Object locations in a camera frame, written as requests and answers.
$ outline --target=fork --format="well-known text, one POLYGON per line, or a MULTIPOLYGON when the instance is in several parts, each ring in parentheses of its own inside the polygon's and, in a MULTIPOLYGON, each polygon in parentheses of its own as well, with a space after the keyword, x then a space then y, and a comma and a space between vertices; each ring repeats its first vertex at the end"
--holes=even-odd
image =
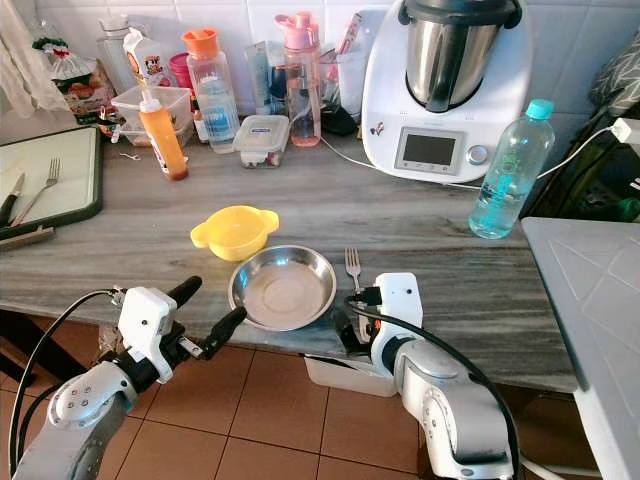
POLYGON ((44 184, 44 187, 40 189, 36 196, 31 199, 31 201, 27 204, 26 207, 22 209, 20 214, 11 222, 11 227, 15 227, 22 223, 24 217, 29 213, 29 210, 35 205, 35 203, 42 195, 47 188, 53 187, 56 183, 58 183, 58 177, 60 176, 60 159, 58 157, 53 157, 51 162, 49 163, 49 176, 47 177, 47 181, 44 184))
POLYGON ((347 273, 353 277, 353 283, 356 284, 356 292, 360 290, 358 284, 358 276, 360 275, 360 258, 358 258, 357 248, 344 249, 344 267, 347 273))

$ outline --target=gray marble countertop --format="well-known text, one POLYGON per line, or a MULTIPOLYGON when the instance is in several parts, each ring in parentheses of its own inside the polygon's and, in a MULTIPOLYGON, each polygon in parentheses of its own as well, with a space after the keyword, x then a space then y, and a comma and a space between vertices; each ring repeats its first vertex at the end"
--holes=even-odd
MULTIPOLYGON (((363 161, 360 142, 331 137, 363 161)), ((196 249, 190 230, 234 204, 274 210, 280 229, 268 245, 317 250, 334 266, 336 305, 353 292, 344 248, 357 247, 361 285, 383 272, 413 272, 423 327, 464 352, 496 381, 573 391, 576 379, 558 325, 519 226, 504 240, 473 236, 467 225, 476 192, 405 180, 353 165, 324 145, 289 145, 280 168, 247 170, 238 154, 190 144, 189 177, 168 182, 153 153, 127 142, 104 147, 104 208, 60 227, 46 242, 3 253, 0 308, 56 316, 95 288, 168 290, 190 275, 204 285, 177 313, 187 333, 204 336, 229 309, 227 284, 237 264, 196 249)), ((118 311, 90 300, 76 320, 114 325, 118 311)), ((233 342, 344 356, 327 318, 293 332, 242 325, 233 342)))

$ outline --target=light blue bottle cap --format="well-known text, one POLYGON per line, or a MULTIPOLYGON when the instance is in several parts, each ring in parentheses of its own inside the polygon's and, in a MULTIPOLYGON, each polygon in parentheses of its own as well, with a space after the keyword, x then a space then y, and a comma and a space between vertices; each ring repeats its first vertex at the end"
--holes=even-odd
POLYGON ((553 102, 543 98, 534 98, 529 102, 525 114, 534 120, 549 120, 553 112, 553 102))

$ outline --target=display screen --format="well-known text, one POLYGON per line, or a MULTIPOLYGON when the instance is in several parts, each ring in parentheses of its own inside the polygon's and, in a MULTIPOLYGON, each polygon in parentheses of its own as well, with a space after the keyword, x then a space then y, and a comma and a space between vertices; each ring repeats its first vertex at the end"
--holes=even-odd
POLYGON ((402 159, 405 162, 449 165, 455 144, 454 138, 407 135, 402 159))

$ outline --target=stainless steel bowl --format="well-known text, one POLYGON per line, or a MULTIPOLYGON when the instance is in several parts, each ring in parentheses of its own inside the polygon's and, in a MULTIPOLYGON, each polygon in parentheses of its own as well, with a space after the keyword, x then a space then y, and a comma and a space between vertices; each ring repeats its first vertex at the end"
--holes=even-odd
POLYGON ((229 282, 229 304, 244 306, 247 322, 271 331, 295 330, 320 317, 333 303, 336 275, 318 252, 280 245, 242 263, 229 282))

